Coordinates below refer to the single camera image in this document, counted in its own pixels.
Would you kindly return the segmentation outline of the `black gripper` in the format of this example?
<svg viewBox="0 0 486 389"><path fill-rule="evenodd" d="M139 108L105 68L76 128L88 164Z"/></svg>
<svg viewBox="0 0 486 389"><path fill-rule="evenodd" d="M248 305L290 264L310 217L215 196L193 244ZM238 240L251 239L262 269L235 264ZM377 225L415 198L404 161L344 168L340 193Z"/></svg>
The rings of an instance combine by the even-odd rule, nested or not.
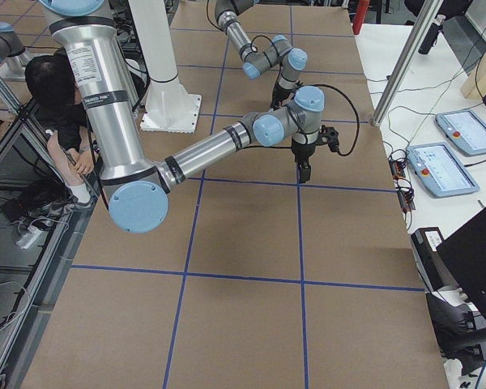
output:
<svg viewBox="0 0 486 389"><path fill-rule="evenodd" d="M271 109L279 109L285 100L294 92L291 88L274 87L271 98Z"/></svg>
<svg viewBox="0 0 486 389"><path fill-rule="evenodd" d="M315 149L316 143L299 143L295 139L291 141L291 151L295 157L300 184L308 182L311 178L309 158L315 153Z"/></svg>

